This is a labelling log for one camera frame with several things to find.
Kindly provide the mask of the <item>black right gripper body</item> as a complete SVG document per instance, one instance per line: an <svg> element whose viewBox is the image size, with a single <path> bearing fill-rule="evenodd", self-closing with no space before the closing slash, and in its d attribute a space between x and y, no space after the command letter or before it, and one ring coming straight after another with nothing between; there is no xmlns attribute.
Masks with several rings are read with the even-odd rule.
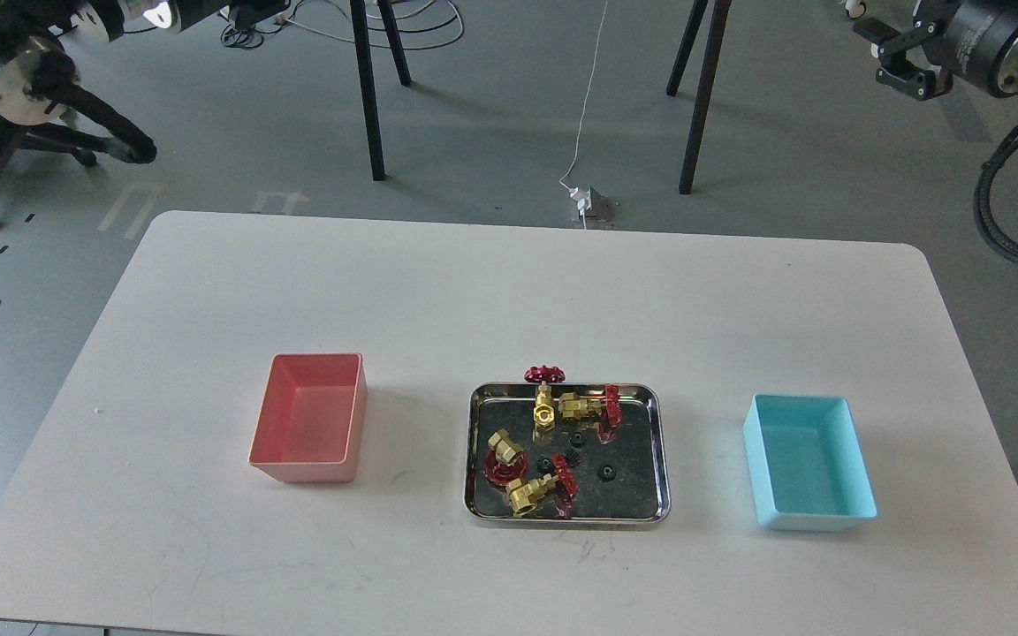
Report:
<svg viewBox="0 0 1018 636"><path fill-rule="evenodd" d="M879 61L876 83L891 86L897 92L926 101L949 93L953 88L951 75L941 67L920 68L908 60L910 49L944 35L942 21L918 20L913 28L897 31L876 18L854 21L853 32L871 43L871 52Z"/></svg>

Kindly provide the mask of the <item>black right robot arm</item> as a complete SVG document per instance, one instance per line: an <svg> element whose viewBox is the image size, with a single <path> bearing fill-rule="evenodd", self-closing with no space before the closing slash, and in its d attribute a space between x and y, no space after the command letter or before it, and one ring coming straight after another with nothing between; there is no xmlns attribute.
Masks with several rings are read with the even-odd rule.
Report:
<svg viewBox="0 0 1018 636"><path fill-rule="evenodd" d="M912 26L854 21L879 61L876 83L917 101L945 95L953 78L987 95L1018 95L1018 1L918 1Z"/></svg>

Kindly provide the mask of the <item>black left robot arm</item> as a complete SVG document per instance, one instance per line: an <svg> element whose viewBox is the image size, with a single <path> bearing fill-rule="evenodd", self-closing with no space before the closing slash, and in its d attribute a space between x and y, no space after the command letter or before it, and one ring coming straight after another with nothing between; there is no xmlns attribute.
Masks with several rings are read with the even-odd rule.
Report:
<svg viewBox="0 0 1018 636"><path fill-rule="evenodd" d="M18 148L68 154L84 166L100 154L131 164L155 160L152 138L81 86L62 36L113 42L138 18L178 33L218 12L246 28L287 7L286 1L0 1L0 173Z"/></svg>

